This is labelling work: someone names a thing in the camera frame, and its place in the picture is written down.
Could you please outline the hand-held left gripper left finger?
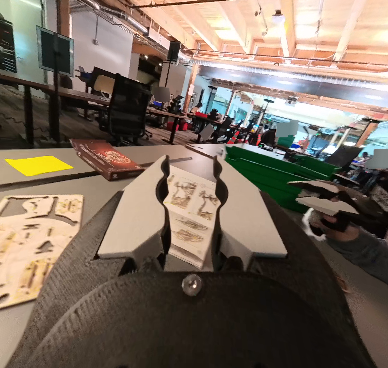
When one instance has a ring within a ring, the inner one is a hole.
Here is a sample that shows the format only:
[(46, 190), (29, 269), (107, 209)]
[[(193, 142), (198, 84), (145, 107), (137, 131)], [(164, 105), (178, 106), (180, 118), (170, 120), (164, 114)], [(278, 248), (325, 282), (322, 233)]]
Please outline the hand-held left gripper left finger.
[(170, 157), (163, 155), (131, 181), (121, 198), (98, 248), (99, 259), (129, 259), (140, 267), (148, 258), (165, 266), (171, 245), (168, 210)]

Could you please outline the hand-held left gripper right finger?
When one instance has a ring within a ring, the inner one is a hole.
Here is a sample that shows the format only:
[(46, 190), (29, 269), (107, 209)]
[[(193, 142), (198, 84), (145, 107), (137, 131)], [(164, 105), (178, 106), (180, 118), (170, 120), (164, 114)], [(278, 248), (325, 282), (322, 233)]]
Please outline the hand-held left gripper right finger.
[(221, 269), (226, 260), (240, 259), (248, 269), (258, 257), (285, 259), (287, 249), (270, 216), (260, 190), (220, 157), (213, 159), (216, 209), (212, 236), (212, 265)]

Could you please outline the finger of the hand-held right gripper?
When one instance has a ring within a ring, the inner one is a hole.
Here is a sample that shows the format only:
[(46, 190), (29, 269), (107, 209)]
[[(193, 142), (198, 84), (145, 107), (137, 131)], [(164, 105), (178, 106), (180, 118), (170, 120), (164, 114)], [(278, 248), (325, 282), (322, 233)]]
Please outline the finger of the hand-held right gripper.
[(340, 192), (336, 185), (323, 181), (290, 181), (288, 185), (300, 188), (310, 193), (316, 193), (323, 197), (336, 197)]
[(311, 209), (330, 216), (334, 216), (339, 212), (355, 215), (359, 214), (355, 207), (351, 206), (345, 201), (331, 201), (328, 199), (321, 199), (316, 196), (298, 197), (295, 199), (295, 201), (300, 205), (307, 206)]

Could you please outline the white instruction booklet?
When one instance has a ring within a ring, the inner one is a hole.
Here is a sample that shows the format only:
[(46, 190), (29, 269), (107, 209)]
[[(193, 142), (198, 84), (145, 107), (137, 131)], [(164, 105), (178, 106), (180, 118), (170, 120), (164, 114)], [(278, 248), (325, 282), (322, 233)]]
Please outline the white instruction booklet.
[(168, 210), (171, 230), (169, 254), (201, 270), (206, 261), (220, 201), (216, 184), (170, 166), (167, 178)]

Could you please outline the person's right forearm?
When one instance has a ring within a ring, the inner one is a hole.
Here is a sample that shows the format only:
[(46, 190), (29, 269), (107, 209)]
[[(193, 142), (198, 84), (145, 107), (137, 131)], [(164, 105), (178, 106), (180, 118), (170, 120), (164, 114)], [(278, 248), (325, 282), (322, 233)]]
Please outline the person's right forearm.
[(367, 274), (388, 283), (388, 246), (387, 241), (377, 238), (362, 227), (357, 239), (341, 242), (326, 238), (328, 245), (353, 265)]

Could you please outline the red-brown model kit box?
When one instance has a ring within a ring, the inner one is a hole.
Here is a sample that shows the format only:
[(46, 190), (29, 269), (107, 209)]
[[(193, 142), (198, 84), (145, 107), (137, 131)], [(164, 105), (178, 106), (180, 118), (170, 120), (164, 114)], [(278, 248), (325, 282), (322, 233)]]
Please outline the red-brown model kit box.
[(70, 144), (85, 163), (108, 181), (140, 175), (145, 168), (99, 139), (70, 139)]

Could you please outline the wooden parts sheet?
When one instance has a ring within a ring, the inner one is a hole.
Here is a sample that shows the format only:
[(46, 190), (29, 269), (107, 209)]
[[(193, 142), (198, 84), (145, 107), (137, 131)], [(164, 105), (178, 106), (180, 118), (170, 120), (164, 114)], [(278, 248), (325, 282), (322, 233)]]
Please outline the wooden parts sheet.
[(9, 195), (0, 204), (0, 308), (35, 300), (79, 232), (84, 196)]

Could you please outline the person's right hand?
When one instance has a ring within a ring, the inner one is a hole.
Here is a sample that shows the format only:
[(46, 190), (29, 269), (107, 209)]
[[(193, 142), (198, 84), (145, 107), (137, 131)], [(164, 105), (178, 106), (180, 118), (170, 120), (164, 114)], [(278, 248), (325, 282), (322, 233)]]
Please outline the person's right hand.
[(324, 225), (323, 220), (331, 224), (335, 224), (337, 222), (337, 218), (335, 216), (326, 215), (313, 210), (310, 217), (308, 218), (310, 229), (313, 232), (319, 230), (322, 232), (322, 235), (325, 235), (326, 238), (341, 242), (353, 241), (357, 239), (360, 234), (360, 228), (358, 226), (348, 225), (344, 232), (340, 232)]

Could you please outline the yellow sticky note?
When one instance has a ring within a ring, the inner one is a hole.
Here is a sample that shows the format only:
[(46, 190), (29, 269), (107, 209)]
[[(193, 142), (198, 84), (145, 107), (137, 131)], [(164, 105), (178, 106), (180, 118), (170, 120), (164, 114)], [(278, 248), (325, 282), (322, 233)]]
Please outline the yellow sticky note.
[(27, 177), (51, 172), (65, 171), (73, 167), (54, 156), (21, 159), (4, 159), (11, 167)]

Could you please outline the black office chair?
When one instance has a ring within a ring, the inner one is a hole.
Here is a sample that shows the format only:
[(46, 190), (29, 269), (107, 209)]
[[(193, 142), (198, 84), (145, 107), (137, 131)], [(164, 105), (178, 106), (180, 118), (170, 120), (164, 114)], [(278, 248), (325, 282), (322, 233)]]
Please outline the black office chair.
[(151, 86), (116, 74), (109, 106), (99, 111), (101, 131), (109, 133), (112, 145), (138, 146), (145, 136)]

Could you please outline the long brown table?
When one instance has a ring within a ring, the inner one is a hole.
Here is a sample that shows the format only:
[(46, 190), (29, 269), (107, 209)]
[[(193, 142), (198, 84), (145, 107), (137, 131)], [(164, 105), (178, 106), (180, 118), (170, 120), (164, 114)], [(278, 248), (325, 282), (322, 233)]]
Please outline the long brown table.
[(84, 109), (87, 111), (92, 105), (97, 109), (100, 107), (107, 107), (109, 105), (109, 99), (105, 99), (101, 96), (77, 91), (74, 89), (68, 89), (64, 87), (58, 87), (57, 85), (50, 85), (44, 83), (38, 83), (22, 79), (17, 74), (1, 70), (0, 74), (1, 84), (8, 86), (20, 85), (24, 88), (23, 92), (23, 110), (24, 110), (24, 136), (26, 142), (33, 146), (35, 142), (34, 137), (34, 122), (33, 122), (33, 102), (32, 102), (32, 89), (40, 90), (48, 96), (49, 110), (48, 110), (48, 133), (49, 139), (54, 141), (54, 145), (59, 145), (61, 141), (60, 133), (60, 109), (61, 99), (65, 98), (71, 101), (71, 106)]

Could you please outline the black loudspeaker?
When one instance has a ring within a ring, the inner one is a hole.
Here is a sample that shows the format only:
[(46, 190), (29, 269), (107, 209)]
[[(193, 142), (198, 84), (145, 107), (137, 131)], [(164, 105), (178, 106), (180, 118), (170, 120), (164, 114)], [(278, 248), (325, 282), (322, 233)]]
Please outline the black loudspeaker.
[(181, 42), (180, 41), (170, 41), (169, 48), (167, 53), (167, 62), (177, 62), (180, 55)]

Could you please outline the framed panel on stand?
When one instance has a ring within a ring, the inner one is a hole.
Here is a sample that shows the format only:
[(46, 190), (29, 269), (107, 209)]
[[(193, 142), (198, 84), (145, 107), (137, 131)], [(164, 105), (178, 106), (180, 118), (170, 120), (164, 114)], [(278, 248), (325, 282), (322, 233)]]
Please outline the framed panel on stand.
[(72, 38), (36, 26), (38, 66), (53, 73), (53, 88), (47, 91), (49, 101), (49, 138), (56, 145), (61, 143), (59, 116), (60, 75), (74, 76), (74, 41)]

